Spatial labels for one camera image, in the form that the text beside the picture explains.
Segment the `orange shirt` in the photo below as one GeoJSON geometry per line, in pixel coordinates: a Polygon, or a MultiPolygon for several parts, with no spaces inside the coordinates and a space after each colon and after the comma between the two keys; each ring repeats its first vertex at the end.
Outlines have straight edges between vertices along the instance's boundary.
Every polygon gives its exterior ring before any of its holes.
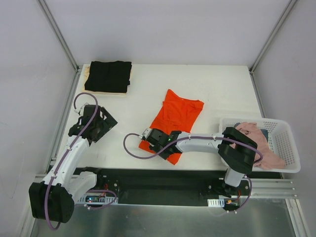
{"type": "MultiPolygon", "coordinates": [[[[179,97],[172,90],[168,90],[158,115],[150,128],[160,129],[166,134],[172,131],[191,132],[191,128],[203,109],[204,103],[200,100],[188,100],[179,97]]],[[[142,141],[139,148],[155,153],[149,149],[149,142],[142,141]]],[[[170,155],[167,159],[176,164],[181,154],[170,155]]]]}

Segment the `cable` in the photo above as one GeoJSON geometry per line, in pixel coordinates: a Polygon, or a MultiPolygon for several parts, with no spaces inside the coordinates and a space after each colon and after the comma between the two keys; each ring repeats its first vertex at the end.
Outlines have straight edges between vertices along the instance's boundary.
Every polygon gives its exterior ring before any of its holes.
{"type": "Polygon", "coordinates": [[[241,192],[240,190],[238,190],[238,204],[240,205],[240,196],[241,196],[241,192]]]}
{"type": "Polygon", "coordinates": [[[237,198],[236,199],[233,199],[233,201],[236,201],[236,200],[238,200],[238,203],[240,202],[240,196],[241,196],[241,193],[240,193],[240,190],[238,189],[238,196],[237,196],[237,198]]]}
{"type": "Polygon", "coordinates": [[[73,145],[76,143],[76,141],[79,139],[79,137],[82,135],[82,133],[87,129],[87,127],[91,124],[92,120],[94,119],[95,115],[97,114],[97,111],[98,111],[98,100],[97,98],[90,94],[90,93],[87,93],[87,92],[82,92],[82,93],[79,93],[75,99],[74,99],[74,108],[77,109],[76,107],[76,100],[78,99],[79,96],[81,95],[90,95],[94,100],[95,100],[95,110],[93,112],[93,115],[91,116],[90,120],[88,121],[88,123],[83,127],[83,129],[80,131],[80,133],[77,135],[77,137],[75,137],[75,139],[73,140],[73,142],[70,144],[69,146],[69,149],[67,149],[65,151],[65,153],[63,154],[63,156],[61,157],[56,169],[54,170],[54,176],[52,176],[50,178],[50,181],[48,183],[48,187],[46,189],[46,193],[45,193],[45,199],[44,199],[44,212],[45,212],[45,219],[46,219],[46,222],[49,226],[49,228],[52,230],[52,231],[55,231],[59,228],[60,226],[60,222],[58,222],[57,226],[56,227],[53,227],[51,222],[50,222],[50,219],[49,219],[49,215],[48,215],[48,195],[49,195],[49,191],[50,191],[50,188],[52,186],[52,183],[54,181],[54,178],[56,177],[56,174],[61,166],[61,164],[63,163],[63,161],[65,160],[67,154],[69,153],[69,151],[71,150],[71,148],[73,147],[73,145]]]}
{"type": "Polygon", "coordinates": [[[88,207],[88,210],[100,210],[100,209],[103,209],[103,208],[106,208],[108,207],[109,205],[111,205],[112,203],[114,203],[116,201],[116,199],[118,198],[117,194],[111,190],[89,190],[87,193],[111,193],[114,195],[114,199],[108,203],[108,204],[105,204],[103,206],[100,206],[100,207],[92,207],[92,206],[89,206],[88,204],[85,204],[84,206],[87,206],[88,207]]]}
{"type": "MultiPolygon", "coordinates": [[[[103,185],[103,187],[104,187],[104,189],[105,190],[107,190],[108,189],[108,184],[105,184],[105,185],[103,185]]],[[[104,198],[105,197],[105,192],[103,192],[100,196],[99,196],[99,198],[104,198]]]]}
{"type": "MultiPolygon", "coordinates": [[[[141,137],[139,134],[136,134],[136,133],[129,133],[127,134],[125,137],[124,137],[124,140],[123,140],[123,147],[125,149],[125,151],[131,155],[132,157],[135,157],[137,159],[151,159],[151,158],[154,158],[156,156],[158,156],[160,153],[162,153],[164,150],[166,150],[168,147],[172,146],[173,144],[177,143],[177,142],[180,142],[180,141],[184,141],[184,140],[191,140],[191,139],[203,139],[203,140],[214,140],[214,137],[203,137],[203,136],[190,136],[190,137],[182,137],[182,138],[179,138],[177,140],[174,140],[172,142],[170,142],[168,145],[166,145],[164,148],[162,148],[159,152],[153,154],[152,156],[148,156],[148,157],[139,157],[137,155],[134,155],[133,153],[131,153],[127,147],[126,147],[126,140],[129,136],[137,136],[137,137],[141,137]]],[[[260,151],[258,151],[257,149],[255,149],[254,147],[250,146],[250,145],[247,145],[247,144],[244,144],[242,142],[239,142],[239,141],[235,141],[233,139],[230,139],[230,138],[226,138],[226,137],[215,137],[216,140],[225,140],[225,141],[228,141],[228,142],[232,142],[232,143],[235,143],[237,145],[240,145],[240,146],[243,146],[243,147],[246,147],[248,149],[251,149],[252,151],[256,152],[260,158],[257,159],[255,163],[258,163],[260,161],[262,161],[263,159],[263,155],[260,151]]]]}
{"type": "Polygon", "coordinates": [[[248,177],[245,177],[245,179],[248,180],[249,185],[250,185],[250,187],[249,187],[249,194],[248,194],[248,197],[246,198],[246,200],[243,202],[243,204],[242,204],[237,210],[240,210],[243,206],[245,206],[245,204],[249,201],[250,196],[251,196],[251,192],[252,192],[252,181],[251,181],[251,179],[248,178],[248,177]]]}

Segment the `white table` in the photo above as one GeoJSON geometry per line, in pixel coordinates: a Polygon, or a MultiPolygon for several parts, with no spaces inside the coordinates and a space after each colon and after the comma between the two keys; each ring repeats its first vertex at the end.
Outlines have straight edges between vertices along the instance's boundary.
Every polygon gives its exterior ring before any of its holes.
{"type": "MultiPolygon", "coordinates": [[[[172,165],[160,157],[139,160],[123,149],[123,138],[130,132],[141,134],[158,114],[167,90],[170,88],[180,97],[204,102],[192,133],[218,132],[219,119],[225,116],[260,118],[259,106],[246,66],[194,66],[194,65],[133,65],[131,85],[126,95],[96,95],[99,105],[105,107],[118,124],[97,143],[93,143],[79,163],[79,167],[124,169],[180,169],[225,170],[226,166],[217,154],[185,153],[172,165]]],[[[80,76],[76,95],[83,88],[80,76]]],[[[77,100],[77,106],[94,104],[88,95],[77,100]]],[[[61,149],[65,147],[69,128],[78,120],[71,108],[61,149]]],[[[138,148],[140,140],[130,137],[127,146],[140,156],[150,153],[138,148]]]]}

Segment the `plastic laundry basket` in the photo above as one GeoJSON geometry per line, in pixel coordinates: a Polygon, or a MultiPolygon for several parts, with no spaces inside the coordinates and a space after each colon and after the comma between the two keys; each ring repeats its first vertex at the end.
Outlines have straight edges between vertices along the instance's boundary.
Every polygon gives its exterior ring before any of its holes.
{"type": "Polygon", "coordinates": [[[234,127],[238,122],[256,122],[259,129],[266,129],[269,133],[268,143],[271,151],[285,160],[286,165],[284,169],[263,170],[258,167],[253,167],[253,171],[282,173],[297,173],[300,171],[300,157],[297,152],[291,127],[287,122],[269,118],[221,118],[219,131],[223,132],[226,127],[234,127]]]}

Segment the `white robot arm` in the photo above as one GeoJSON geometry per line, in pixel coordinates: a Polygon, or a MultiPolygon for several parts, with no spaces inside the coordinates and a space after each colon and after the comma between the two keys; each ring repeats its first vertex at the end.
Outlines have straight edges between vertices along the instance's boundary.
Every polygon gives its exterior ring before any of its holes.
{"type": "Polygon", "coordinates": [[[103,186],[102,180],[98,179],[98,168],[84,169],[73,181],[71,177],[91,143],[101,139],[116,124],[117,121],[105,108],[85,105],[83,115],[69,130],[61,158],[57,159],[42,182],[33,183],[29,188],[33,217],[66,223],[82,195],[92,188],[103,186]]]}
{"type": "Polygon", "coordinates": [[[172,131],[165,134],[158,129],[146,129],[142,140],[150,143],[150,149],[167,159],[171,154],[184,152],[218,153],[228,164],[225,185],[238,187],[245,174],[252,171],[257,144],[233,127],[216,134],[191,134],[172,131]]]}

